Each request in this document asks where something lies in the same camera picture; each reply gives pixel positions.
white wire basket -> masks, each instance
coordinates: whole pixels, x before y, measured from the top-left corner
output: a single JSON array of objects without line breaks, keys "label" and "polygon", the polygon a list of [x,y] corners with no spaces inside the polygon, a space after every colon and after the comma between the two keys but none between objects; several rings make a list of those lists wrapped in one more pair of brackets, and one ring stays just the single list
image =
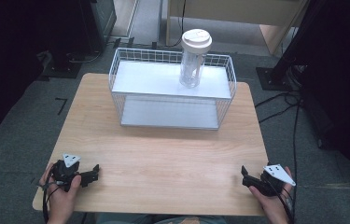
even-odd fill
[{"label": "white wire basket", "polygon": [[236,93],[231,57],[207,54],[200,84],[180,84],[182,53],[117,49],[109,88],[123,126],[218,130]]}]

person's left hand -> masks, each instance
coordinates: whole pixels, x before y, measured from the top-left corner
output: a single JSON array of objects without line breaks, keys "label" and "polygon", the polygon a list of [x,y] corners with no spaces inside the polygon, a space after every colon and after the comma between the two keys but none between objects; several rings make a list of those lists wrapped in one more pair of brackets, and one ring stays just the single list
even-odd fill
[{"label": "person's left hand", "polygon": [[[46,169],[46,172],[40,178],[40,185],[46,184],[47,176],[53,163],[50,163]],[[49,178],[49,182],[54,181],[52,177]],[[47,195],[52,194],[49,197],[49,222],[48,223],[66,223],[67,219],[72,216],[75,208],[76,196],[81,183],[81,175],[76,175],[73,178],[70,190],[65,192],[59,188],[56,184],[52,184],[47,189]]]}]

hand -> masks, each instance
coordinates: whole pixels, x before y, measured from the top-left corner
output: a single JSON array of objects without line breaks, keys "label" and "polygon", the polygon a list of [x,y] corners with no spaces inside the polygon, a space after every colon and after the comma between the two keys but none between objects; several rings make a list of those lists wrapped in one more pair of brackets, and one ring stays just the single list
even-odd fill
[{"label": "hand", "polygon": [[[46,172],[41,176],[40,185],[45,185],[47,176],[53,163],[50,163]],[[49,178],[49,182],[54,181],[52,177]],[[56,184],[52,184],[47,189],[47,195],[49,197],[49,222],[55,224],[66,223],[67,219],[72,216],[75,208],[77,191],[81,183],[81,175],[76,175],[70,186],[70,190],[65,192],[63,189],[58,188]]]},{"label": "hand", "polygon": [[[288,167],[285,167],[285,170],[287,174],[291,177],[291,172],[288,169]],[[285,184],[284,190],[282,190],[282,194],[280,195],[280,197],[283,199],[284,202],[286,202],[286,196],[289,197],[288,193],[291,192],[291,189],[292,187],[290,184]],[[278,197],[276,196],[267,197],[261,194],[259,190],[253,186],[250,186],[249,190],[254,195],[254,197],[256,197],[257,200],[259,200],[259,203],[261,204],[262,209],[264,210],[265,216],[268,218],[270,223],[272,224],[288,223],[286,210],[283,207]]]}]

cup lid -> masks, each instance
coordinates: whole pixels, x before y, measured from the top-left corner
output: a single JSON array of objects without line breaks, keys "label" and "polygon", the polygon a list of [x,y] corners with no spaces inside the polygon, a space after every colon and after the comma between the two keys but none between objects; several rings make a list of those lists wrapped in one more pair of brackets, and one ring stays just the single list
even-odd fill
[{"label": "cup lid", "polygon": [[205,30],[193,29],[186,31],[181,36],[181,46],[191,53],[206,53],[210,50],[211,45],[212,37]]}]

black controller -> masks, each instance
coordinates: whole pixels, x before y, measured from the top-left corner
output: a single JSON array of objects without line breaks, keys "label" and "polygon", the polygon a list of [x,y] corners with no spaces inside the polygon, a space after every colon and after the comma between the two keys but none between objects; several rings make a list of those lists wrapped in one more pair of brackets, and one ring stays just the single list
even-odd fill
[{"label": "black controller", "polygon": [[53,178],[57,181],[58,186],[64,186],[64,191],[70,190],[70,185],[72,183],[73,178],[76,175],[81,175],[81,187],[87,187],[88,184],[90,184],[93,181],[98,180],[98,174],[99,174],[99,164],[97,164],[92,171],[88,171],[85,173],[79,173],[78,170],[79,161],[74,163],[70,167],[66,167],[64,164],[64,161],[58,160],[53,168],[52,168],[52,174]]},{"label": "black controller", "polygon": [[259,192],[261,192],[261,194],[268,197],[280,194],[285,184],[283,181],[268,174],[265,170],[261,174],[260,179],[257,179],[249,175],[246,168],[242,166],[242,175],[244,176],[242,181],[243,185],[247,187],[254,186]]}]

